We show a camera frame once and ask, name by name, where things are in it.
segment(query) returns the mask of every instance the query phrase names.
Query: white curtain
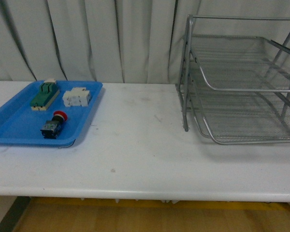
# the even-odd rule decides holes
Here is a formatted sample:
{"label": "white curtain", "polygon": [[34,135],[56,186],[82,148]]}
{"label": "white curtain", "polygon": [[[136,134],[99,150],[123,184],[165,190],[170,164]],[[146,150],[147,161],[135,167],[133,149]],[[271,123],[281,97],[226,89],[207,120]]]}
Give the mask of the white curtain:
{"label": "white curtain", "polygon": [[[0,0],[0,80],[175,83],[188,14],[290,17],[290,0]],[[289,28],[198,20],[195,32]]]}

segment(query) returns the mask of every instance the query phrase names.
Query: metal wire mesh tray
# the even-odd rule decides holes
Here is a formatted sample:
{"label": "metal wire mesh tray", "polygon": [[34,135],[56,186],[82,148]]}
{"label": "metal wire mesh tray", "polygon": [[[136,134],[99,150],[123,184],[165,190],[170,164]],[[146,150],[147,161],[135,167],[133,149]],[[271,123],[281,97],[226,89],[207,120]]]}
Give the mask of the metal wire mesh tray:
{"label": "metal wire mesh tray", "polygon": [[290,50],[262,37],[192,36],[192,54],[215,90],[290,92]]}
{"label": "metal wire mesh tray", "polygon": [[190,108],[200,133],[218,144],[290,143],[290,32],[283,44],[192,35],[196,18],[290,21],[188,16],[177,84],[185,131]]}
{"label": "metal wire mesh tray", "polygon": [[190,105],[201,134],[219,144],[290,143],[290,103],[271,92],[215,91],[190,70]]}

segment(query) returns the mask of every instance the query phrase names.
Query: mesh tray tier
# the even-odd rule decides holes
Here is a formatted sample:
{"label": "mesh tray tier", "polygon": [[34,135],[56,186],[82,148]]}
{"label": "mesh tray tier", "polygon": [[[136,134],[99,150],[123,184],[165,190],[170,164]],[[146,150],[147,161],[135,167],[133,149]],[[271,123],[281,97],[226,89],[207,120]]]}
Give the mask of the mesh tray tier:
{"label": "mesh tray tier", "polygon": [[215,91],[190,69],[190,105],[202,135],[219,144],[290,143],[290,106],[275,93]]}
{"label": "mesh tray tier", "polygon": [[261,37],[194,35],[192,54],[214,90],[290,92],[290,53]]}

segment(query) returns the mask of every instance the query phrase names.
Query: terminal block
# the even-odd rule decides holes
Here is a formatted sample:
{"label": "terminal block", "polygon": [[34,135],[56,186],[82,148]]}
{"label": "terminal block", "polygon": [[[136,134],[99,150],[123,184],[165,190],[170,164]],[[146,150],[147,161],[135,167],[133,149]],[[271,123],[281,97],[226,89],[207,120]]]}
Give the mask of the terminal block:
{"label": "terminal block", "polygon": [[70,106],[88,106],[91,95],[85,87],[75,87],[71,91],[66,91],[62,97],[66,107]]}
{"label": "terminal block", "polygon": [[55,80],[47,80],[39,87],[39,93],[30,102],[32,110],[47,110],[59,94]]}

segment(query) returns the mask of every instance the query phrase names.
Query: electrical component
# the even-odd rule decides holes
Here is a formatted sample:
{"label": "electrical component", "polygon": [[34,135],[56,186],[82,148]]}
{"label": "electrical component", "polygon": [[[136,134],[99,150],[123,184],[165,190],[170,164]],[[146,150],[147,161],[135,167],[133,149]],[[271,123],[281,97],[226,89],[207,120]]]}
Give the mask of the electrical component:
{"label": "electrical component", "polygon": [[91,95],[85,87],[74,87],[71,91],[66,91],[62,99],[66,107],[88,106]]}
{"label": "electrical component", "polygon": [[39,93],[30,102],[32,110],[47,110],[59,94],[59,88],[54,79],[44,81],[39,87]]}
{"label": "electrical component", "polygon": [[68,120],[68,116],[63,111],[55,111],[52,120],[46,121],[42,129],[42,135],[45,139],[56,139],[63,128],[63,122]]}

